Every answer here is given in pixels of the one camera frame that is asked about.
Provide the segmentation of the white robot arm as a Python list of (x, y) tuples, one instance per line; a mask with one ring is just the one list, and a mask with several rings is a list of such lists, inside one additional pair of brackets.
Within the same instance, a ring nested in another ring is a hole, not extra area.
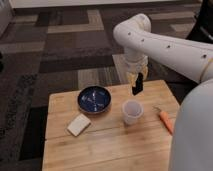
[(180, 105), (172, 135), (169, 171), (213, 171), (213, 45), (153, 34), (139, 13), (114, 27), (127, 71), (138, 73), (145, 57), (198, 84)]

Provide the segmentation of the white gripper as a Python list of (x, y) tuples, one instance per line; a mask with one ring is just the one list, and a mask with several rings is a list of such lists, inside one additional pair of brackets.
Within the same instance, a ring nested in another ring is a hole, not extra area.
[(146, 55), (139, 56), (136, 61), (132, 61), (128, 56), (123, 57), (125, 70), (127, 71), (127, 79), (132, 87), (136, 86), (136, 75), (142, 73), (143, 82), (148, 76), (148, 57)]

